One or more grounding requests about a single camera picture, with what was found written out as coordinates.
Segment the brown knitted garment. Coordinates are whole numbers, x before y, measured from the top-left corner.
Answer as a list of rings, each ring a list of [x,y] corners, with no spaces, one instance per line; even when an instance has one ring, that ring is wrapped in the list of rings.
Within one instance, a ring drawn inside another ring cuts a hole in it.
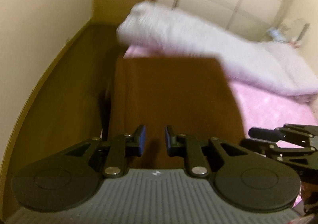
[[[165,128],[206,141],[217,137],[238,144],[242,117],[220,63],[214,58],[120,58],[116,62],[109,136],[146,128],[134,169],[183,167],[167,154]]]

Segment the pink floral blanket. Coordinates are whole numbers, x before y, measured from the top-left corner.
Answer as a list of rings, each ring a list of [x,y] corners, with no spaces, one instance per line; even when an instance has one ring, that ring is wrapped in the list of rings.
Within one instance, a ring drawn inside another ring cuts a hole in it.
[[[289,44],[251,42],[200,52],[130,45],[124,56],[218,59],[239,103],[245,131],[284,124],[317,125],[311,110],[317,100],[317,76]]]

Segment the lilac rolled quilt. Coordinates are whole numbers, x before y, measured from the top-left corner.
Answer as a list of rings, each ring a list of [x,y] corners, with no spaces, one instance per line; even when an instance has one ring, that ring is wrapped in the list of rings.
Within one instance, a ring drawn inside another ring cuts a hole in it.
[[[180,9],[140,2],[119,25],[117,38],[165,55],[216,58],[229,79],[284,97],[317,97],[317,76],[291,45],[248,41]]]

